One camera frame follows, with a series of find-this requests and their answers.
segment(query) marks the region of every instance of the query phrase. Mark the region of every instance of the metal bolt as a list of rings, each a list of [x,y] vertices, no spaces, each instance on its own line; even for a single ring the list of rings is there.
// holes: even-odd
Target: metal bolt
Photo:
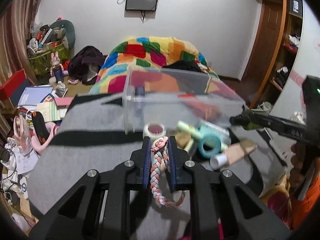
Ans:
[[[231,177],[231,176],[232,176],[232,171],[230,171],[230,170],[224,170],[224,171],[222,172],[222,174],[223,174],[223,176],[225,176],[225,177]]]
[[[195,166],[195,163],[194,163],[193,161],[186,161],[184,164],[185,164],[187,167],[193,167],[193,166]]]
[[[134,161],[132,160],[127,160],[124,162],[124,165],[127,167],[132,167],[134,165]]]
[[[97,175],[97,171],[96,171],[96,170],[89,170],[89,171],[87,172],[87,175],[88,175],[89,177],[94,177],[94,176]]]

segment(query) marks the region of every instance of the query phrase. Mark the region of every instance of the transparent storage bin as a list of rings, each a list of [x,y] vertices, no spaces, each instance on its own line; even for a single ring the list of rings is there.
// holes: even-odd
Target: transparent storage bin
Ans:
[[[195,126],[200,119],[222,127],[240,114],[244,100],[222,81],[206,74],[173,69],[128,67],[123,109],[126,132],[150,122],[175,130],[178,121]]]

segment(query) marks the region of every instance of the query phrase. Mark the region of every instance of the colorful blanket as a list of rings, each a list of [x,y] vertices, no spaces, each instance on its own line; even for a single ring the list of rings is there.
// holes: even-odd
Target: colorful blanket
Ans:
[[[113,49],[89,93],[122,92],[128,66],[160,68],[179,60],[195,61],[203,72],[218,79],[216,73],[207,67],[205,57],[188,41],[173,37],[133,38]]]

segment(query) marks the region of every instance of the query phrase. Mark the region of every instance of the baseboard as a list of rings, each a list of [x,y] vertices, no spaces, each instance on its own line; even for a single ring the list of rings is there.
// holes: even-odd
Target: baseboard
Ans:
[[[226,76],[221,76],[219,75],[219,78],[224,81],[224,80],[231,80],[231,81],[236,81],[236,82],[240,82],[240,80],[238,78],[232,78],[232,77],[226,77]]]

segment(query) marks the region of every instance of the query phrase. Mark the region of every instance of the curtain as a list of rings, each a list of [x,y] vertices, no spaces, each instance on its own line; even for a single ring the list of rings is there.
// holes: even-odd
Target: curtain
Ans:
[[[26,40],[31,37],[30,24],[36,17],[40,1],[13,0],[0,18],[0,85],[20,69],[25,70],[31,83],[37,83],[28,60]],[[0,115],[0,138],[6,138],[9,131],[10,126]]]

